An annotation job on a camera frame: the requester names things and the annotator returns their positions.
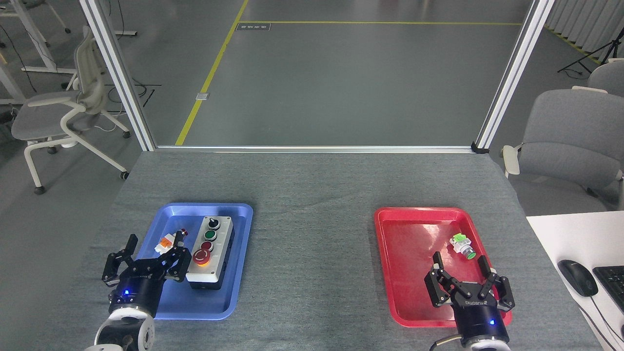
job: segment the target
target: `red emergency stop button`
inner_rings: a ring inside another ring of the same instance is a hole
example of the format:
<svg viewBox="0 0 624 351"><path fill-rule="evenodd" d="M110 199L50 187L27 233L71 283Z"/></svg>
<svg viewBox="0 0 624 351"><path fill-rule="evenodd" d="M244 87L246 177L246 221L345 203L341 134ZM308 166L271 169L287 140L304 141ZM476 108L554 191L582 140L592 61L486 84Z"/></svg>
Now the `red emergency stop button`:
<svg viewBox="0 0 624 351"><path fill-rule="evenodd" d="M193 262L197 265L207 265L210 261L210 251L199 249L193 253Z"/></svg>

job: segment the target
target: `computer mouse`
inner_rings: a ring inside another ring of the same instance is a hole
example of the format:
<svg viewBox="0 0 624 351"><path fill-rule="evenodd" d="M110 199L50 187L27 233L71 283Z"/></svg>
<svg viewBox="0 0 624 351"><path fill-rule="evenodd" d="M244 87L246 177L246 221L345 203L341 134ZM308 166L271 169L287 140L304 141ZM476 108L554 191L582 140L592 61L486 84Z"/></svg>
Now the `computer mouse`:
<svg viewBox="0 0 624 351"><path fill-rule="evenodd" d="M584 297L594 296L598 293L598 286L592 273L582 264L572 260L561 260L557 263L559 271L570 283L572 288Z"/></svg>

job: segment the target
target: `yellow floor line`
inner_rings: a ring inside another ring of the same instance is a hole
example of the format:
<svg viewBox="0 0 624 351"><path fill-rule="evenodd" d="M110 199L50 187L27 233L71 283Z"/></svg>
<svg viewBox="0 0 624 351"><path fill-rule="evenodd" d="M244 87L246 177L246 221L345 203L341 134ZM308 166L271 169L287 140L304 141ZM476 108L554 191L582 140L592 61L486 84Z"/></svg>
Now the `yellow floor line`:
<svg viewBox="0 0 624 351"><path fill-rule="evenodd" d="M573 42L569 41L568 39L566 39L565 37L563 37L561 34L557 34L555 31L553 31L552 29L548 28L548 26L544 25L544 28L548 29L552 34L556 35L559 37L559 39L565 41L566 43L568 43L569 46L572 46L573 48L575 48L578 52L580 52L583 55L587 55L589 54L589 52L584 51L583 49L579 48L576 44L574 44ZM597 64L600 64L600 61L596 60L595 58L593 58L592 56L588 57L590 60L592 60L593 62L596 62Z"/></svg>
<svg viewBox="0 0 624 351"><path fill-rule="evenodd" d="M507 22L384 22L384 21L241 21L241 23L272 24L443 24L461 26L521 26L522 23Z"/></svg>
<svg viewBox="0 0 624 351"><path fill-rule="evenodd" d="M232 34L234 33L234 30L236 29L236 25L238 24L241 16L243 15L243 11L245 11L245 8L247 7L248 1L249 0L243 1L243 5L240 7L240 10L238 11L238 15L236 16L234 23L232 23L230 31L228 32L227 37L225 37L225 41L223 42L223 45L221 45L221 50L219 50L219 54L217 55L215 62L212 64L210 73L208 73L208 77L206 78L206 81L203 83L202 90L200 92L208 91L208 87L210 87L210 82L212 82L212 78L215 76L215 72L217 71L217 68L219 67L219 63L221 63L221 58L223 57L223 53L225 52L226 47L230 43ZM202 101L203 100L195 101L195 104L193 105L193 108L191 109L191 113L188 115L187 121L184 124L184 127L182 127L182 131L180 132L180 135L178 136L178 140L175 142L175 145L180 146L184 144L184 140L187 138L188 131L191 129L191 126L193 125L193 121L195 120L195 116L197 116L197 111L199 110L199 107L202 105Z"/></svg>

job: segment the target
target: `blue tray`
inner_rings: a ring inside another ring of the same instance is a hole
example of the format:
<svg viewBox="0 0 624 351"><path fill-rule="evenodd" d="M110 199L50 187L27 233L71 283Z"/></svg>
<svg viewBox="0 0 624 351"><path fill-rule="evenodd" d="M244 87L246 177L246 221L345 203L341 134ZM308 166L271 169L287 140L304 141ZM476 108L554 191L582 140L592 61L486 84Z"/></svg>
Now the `blue tray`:
<svg viewBox="0 0 624 351"><path fill-rule="evenodd" d="M253 216L253 209L249 205L201 203L164 205L156 213L137 258L158 257L154 247L158 245L160 239L180 228L188 231L184 243L192 250L202 220L207 215L229 216L234 224L234 240L223 285L219 290L200 290L191 289L186 280L181 283L168 280L165 282L155 319L221 320L234 312Z"/></svg>

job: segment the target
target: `black selector switch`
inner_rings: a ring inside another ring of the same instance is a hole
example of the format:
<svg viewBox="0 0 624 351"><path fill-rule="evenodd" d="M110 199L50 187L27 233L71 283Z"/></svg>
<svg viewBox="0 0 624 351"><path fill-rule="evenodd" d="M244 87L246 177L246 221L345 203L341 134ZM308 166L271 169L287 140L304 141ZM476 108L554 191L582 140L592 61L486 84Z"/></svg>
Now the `black selector switch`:
<svg viewBox="0 0 624 351"><path fill-rule="evenodd" d="M214 218L211 218L210 220L208 220L208 228L212 230L217 230L219 229L220 226L221 226L221 223L219 223L218 220Z"/></svg>

